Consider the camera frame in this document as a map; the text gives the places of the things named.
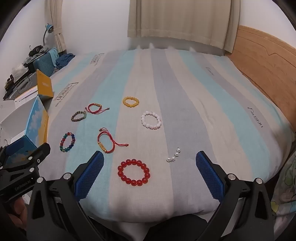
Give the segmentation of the person's left hand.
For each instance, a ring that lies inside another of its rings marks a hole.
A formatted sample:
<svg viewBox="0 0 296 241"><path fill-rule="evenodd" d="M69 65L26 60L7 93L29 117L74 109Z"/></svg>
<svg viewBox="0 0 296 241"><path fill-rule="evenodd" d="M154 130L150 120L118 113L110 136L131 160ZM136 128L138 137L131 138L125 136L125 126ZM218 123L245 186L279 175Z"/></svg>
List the person's left hand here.
<svg viewBox="0 0 296 241"><path fill-rule="evenodd" d="M15 200L12 205L13 212L9 213L11 221L16 227L26 229L27 228L27 215L28 210L22 197Z"/></svg>

